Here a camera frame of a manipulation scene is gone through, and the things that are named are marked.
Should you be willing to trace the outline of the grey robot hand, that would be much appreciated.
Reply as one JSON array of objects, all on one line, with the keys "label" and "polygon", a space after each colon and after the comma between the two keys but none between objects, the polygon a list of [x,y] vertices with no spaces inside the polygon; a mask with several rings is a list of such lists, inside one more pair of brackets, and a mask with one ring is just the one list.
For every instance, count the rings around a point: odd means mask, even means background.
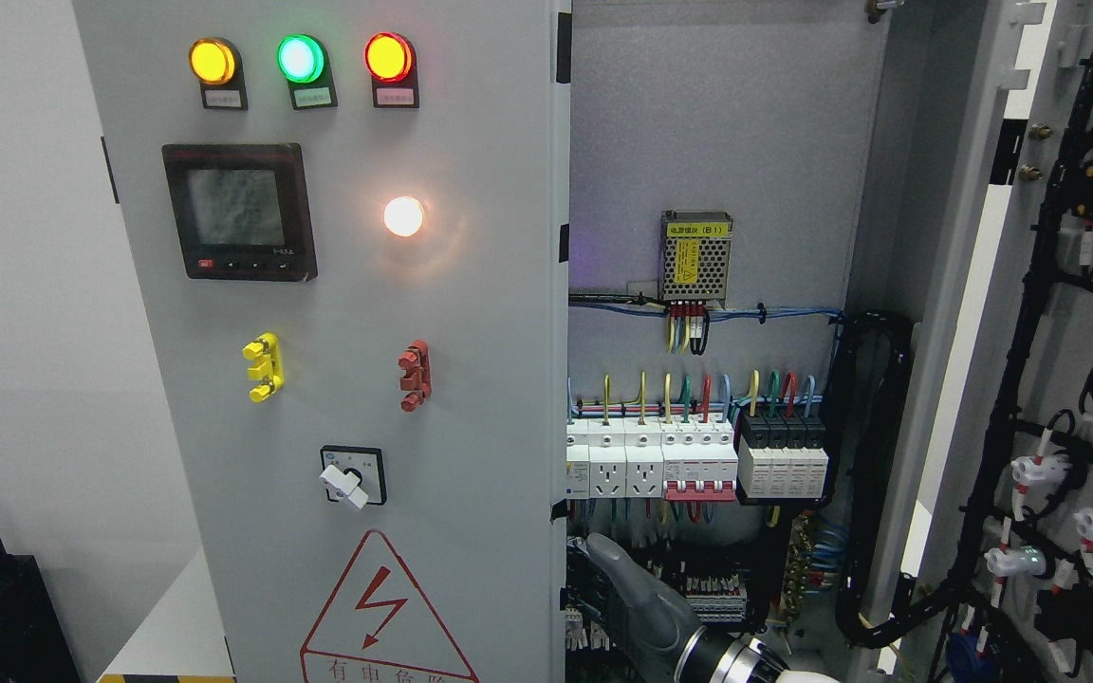
[{"label": "grey robot hand", "polygon": [[602,533],[569,541],[577,563],[573,602],[601,623],[646,682],[675,682],[702,623],[689,602]]}]

